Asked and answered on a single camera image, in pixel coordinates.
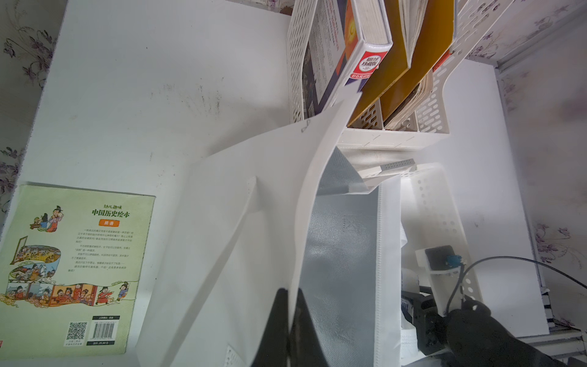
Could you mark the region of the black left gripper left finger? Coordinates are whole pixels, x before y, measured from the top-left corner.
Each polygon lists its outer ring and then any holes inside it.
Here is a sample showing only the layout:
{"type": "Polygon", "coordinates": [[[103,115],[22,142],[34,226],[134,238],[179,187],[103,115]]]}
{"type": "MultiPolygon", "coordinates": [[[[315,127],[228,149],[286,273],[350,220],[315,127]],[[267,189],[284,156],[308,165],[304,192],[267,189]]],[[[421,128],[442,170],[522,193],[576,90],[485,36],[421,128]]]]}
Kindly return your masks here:
{"type": "Polygon", "coordinates": [[[251,367],[286,367],[288,361],[288,291],[278,289],[251,367]]]}

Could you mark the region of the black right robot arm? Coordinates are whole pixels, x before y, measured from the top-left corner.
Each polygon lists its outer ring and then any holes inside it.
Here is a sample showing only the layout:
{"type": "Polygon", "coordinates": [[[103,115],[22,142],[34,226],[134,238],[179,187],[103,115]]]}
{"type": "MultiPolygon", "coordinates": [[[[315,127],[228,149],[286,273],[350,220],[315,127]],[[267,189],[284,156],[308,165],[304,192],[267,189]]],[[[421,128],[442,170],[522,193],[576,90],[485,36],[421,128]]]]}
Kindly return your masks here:
{"type": "Polygon", "coordinates": [[[439,314],[432,295],[401,292],[402,312],[415,328],[417,351],[439,356],[444,366],[564,366],[514,337],[482,302],[466,296],[439,314]]]}

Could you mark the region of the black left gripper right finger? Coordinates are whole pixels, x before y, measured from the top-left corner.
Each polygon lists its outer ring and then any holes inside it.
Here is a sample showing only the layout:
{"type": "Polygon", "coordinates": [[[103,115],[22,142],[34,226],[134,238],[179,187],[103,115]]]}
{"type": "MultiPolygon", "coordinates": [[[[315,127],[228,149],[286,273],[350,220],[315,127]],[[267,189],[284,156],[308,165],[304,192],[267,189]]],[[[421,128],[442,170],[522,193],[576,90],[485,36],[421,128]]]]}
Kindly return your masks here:
{"type": "Polygon", "coordinates": [[[329,365],[301,289],[297,293],[290,331],[290,365],[297,367],[327,367],[329,365]]]}

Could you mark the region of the white insulated delivery bag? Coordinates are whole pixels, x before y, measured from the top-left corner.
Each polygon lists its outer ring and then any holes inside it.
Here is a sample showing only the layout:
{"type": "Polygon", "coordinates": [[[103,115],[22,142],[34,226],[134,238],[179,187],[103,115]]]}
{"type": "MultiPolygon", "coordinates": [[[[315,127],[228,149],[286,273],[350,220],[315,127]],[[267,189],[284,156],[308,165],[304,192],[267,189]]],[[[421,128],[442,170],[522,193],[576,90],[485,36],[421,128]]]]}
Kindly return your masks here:
{"type": "Polygon", "coordinates": [[[328,366],[398,366],[401,180],[368,187],[336,145],[359,101],[192,167],[136,353],[141,366],[251,366],[280,288],[288,361],[304,293],[328,366]]]}

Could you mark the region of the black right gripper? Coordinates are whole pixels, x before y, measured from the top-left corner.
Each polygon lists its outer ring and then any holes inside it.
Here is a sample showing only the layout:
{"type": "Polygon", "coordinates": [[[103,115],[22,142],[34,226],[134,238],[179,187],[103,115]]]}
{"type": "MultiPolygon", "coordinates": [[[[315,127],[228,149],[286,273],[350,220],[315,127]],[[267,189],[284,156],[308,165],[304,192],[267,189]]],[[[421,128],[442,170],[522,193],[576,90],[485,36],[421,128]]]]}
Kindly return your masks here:
{"type": "Polygon", "coordinates": [[[401,292],[401,309],[406,320],[416,329],[417,347],[431,356],[446,346],[446,322],[438,313],[431,287],[420,286],[417,293],[401,292]]]}

